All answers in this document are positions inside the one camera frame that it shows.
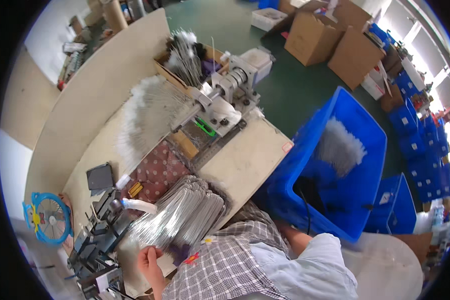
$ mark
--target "hand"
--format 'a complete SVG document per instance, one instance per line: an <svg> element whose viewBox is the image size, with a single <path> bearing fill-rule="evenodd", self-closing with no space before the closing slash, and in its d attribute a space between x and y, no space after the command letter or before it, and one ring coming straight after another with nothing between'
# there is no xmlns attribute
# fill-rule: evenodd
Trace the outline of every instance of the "hand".
<svg viewBox="0 0 450 300"><path fill-rule="evenodd" d="M154 292L163 290L166 285L162 269L157 265L157 258L163 255L162 250L155 246L147 246L138 253L138 270L145 276Z"/></svg>

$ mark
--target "small fan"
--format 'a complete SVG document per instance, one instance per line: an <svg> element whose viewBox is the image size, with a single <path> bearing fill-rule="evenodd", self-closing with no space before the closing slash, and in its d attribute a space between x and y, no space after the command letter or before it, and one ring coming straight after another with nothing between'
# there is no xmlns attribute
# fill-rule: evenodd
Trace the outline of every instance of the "small fan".
<svg viewBox="0 0 450 300"><path fill-rule="evenodd" d="M70 208L58 196L48 192L33 192L31 204L22 204L28 228L35 229L39 241L61 244L68 235L73 237Z"/></svg>

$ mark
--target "silver wire bundle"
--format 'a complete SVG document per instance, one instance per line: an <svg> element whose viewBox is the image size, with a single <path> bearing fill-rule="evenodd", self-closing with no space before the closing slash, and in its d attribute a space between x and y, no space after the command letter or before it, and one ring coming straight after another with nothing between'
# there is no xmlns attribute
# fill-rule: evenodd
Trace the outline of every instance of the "silver wire bundle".
<svg viewBox="0 0 450 300"><path fill-rule="evenodd" d="M192 246L216 224L224 211L223 199L193 175L180 178L156 205L157 214L144 213L130 226L130 238L141 248L155 245L166 250L172 243Z"/></svg>
<svg viewBox="0 0 450 300"><path fill-rule="evenodd" d="M171 124L184 117L193 105L191 98L161 75L141 80L131 93L123 105L121 128L115 138L117 153L125 162L125 174L137 168L171 132Z"/></svg>
<svg viewBox="0 0 450 300"><path fill-rule="evenodd" d="M356 165L362 163L366 154L362 142L349 133L342 122L335 117L328 120L318 142L317 159L332 165L338 177L345 177Z"/></svg>
<svg viewBox="0 0 450 300"><path fill-rule="evenodd" d="M174 31L172 35L174 45L165 67L182 79L187 86L200 88L202 63L195 48L197 36L191 31L186 32L183 29Z"/></svg>

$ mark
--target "cardboard tube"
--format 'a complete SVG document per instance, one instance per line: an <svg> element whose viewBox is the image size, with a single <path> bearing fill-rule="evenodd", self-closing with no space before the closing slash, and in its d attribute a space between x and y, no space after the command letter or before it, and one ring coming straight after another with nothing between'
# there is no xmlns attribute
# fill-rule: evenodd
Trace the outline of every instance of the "cardboard tube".
<svg viewBox="0 0 450 300"><path fill-rule="evenodd" d="M128 28L129 25L125 20L122 9L120 8L119 0L111 0L103 4L103 12L105 18L113 30L113 33L118 33L120 30Z"/></svg>

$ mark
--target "floor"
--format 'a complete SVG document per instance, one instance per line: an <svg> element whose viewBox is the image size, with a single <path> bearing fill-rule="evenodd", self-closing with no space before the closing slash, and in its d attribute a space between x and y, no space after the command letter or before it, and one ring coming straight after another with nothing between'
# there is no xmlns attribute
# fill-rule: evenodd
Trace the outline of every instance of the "floor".
<svg viewBox="0 0 450 300"><path fill-rule="evenodd" d="M274 57L270 75L257 86L260 106L265 117L288 137L321 108L343 81L320 63L305 67L284 49L285 39L272 35L263 40L264 31L250 25L256 2L246 0L186 0L166 6L170 30L191 29L198 41L212 44L220 51L241 54L259 45L269 49ZM372 115L388 137L383 178L406 173L406 160L400 153L397 136L387 115L362 87L352 95ZM422 211L418 192L407 178L415 209Z"/></svg>

